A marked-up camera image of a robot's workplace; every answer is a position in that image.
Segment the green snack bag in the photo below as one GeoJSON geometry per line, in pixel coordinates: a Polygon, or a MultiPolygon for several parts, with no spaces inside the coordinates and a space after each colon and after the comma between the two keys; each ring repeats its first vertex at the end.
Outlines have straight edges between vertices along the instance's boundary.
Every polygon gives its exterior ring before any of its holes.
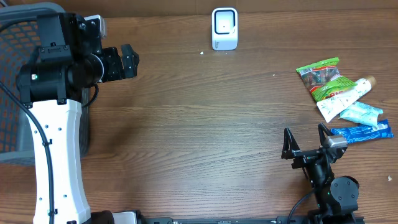
{"type": "Polygon", "coordinates": [[[357,84],[338,70],[338,57],[321,60],[296,69],[305,87],[316,102],[354,88],[357,84]]]}

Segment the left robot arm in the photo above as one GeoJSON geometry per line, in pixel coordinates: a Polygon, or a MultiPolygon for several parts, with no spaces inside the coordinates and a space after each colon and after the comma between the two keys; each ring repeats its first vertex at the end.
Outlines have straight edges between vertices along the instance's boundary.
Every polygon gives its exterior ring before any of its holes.
{"type": "Polygon", "coordinates": [[[74,13],[37,16],[40,45],[17,77],[20,104],[34,142],[37,199],[34,223],[128,223],[136,212],[92,212],[83,187],[82,93],[133,78],[138,54],[128,44],[103,48],[104,19],[74,13]]]}

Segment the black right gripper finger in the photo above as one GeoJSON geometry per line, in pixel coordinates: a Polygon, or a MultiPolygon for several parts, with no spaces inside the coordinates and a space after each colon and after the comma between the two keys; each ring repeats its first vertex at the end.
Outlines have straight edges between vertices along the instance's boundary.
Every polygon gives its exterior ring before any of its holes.
{"type": "Polygon", "coordinates": [[[292,132],[289,128],[284,129],[284,144],[282,147],[282,159],[294,159],[297,157],[297,153],[300,153],[301,150],[299,145],[297,144],[292,132]]]}
{"type": "Polygon", "coordinates": [[[320,144],[322,148],[329,148],[330,147],[330,136],[333,134],[331,131],[323,124],[318,124],[318,133],[320,137],[320,144]]]}

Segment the blue snack wrapper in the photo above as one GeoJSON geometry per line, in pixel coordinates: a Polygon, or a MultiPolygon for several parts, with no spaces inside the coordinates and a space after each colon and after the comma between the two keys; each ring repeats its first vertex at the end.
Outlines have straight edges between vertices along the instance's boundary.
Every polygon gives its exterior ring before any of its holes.
{"type": "Polygon", "coordinates": [[[334,135],[342,135],[348,144],[394,137],[387,119],[377,122],[376,126],[360,124],[348,128],[331,128],[330,131],[334,135]]]}

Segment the white tube with gold cap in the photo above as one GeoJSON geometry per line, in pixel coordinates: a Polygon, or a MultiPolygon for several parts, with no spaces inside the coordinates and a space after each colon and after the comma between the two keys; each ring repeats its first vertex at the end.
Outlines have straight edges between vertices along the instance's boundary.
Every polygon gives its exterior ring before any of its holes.
{"type": "Polygon", "coordinates": [[[377,81],[373,76],[360,78],[355,82],[354,88],[317,102],[317,107],[325,121],[329,123],[335,116],[370,92],[376,83],[377,81]]]}

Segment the teal tissue packet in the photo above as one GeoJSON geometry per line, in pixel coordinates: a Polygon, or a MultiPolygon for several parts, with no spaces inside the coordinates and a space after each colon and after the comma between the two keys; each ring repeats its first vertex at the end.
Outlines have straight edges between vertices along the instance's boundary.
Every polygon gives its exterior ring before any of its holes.
{"type": "Polygon", "coordinates": [[[340,119],[367,126],[377,126],[380,114],[383,114],[382,109],[356,101],[340,113],[340,119]]]}

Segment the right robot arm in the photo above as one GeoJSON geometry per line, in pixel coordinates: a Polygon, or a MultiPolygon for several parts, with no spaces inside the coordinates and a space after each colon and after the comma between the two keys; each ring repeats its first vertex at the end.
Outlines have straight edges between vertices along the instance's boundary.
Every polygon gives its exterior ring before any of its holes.
{"type": "Polygon", "coordinates": [[[289,128],[284,129],[284,144],[281,158],[292,160],[293,169],[301,169],[310,182],[311,191],[291,209],[279,223],[363,223],[356,218],[358,209],[359,182],[351,176],[335,177],[331,165],[340,159],[348,148],[342,135],[333,134],[323,123],[318,125],[320,147],[310,151],[299,148],[289,128]],[[306,216],[295,216],[297,207],[314,196],[317,209],[306,216]]]}

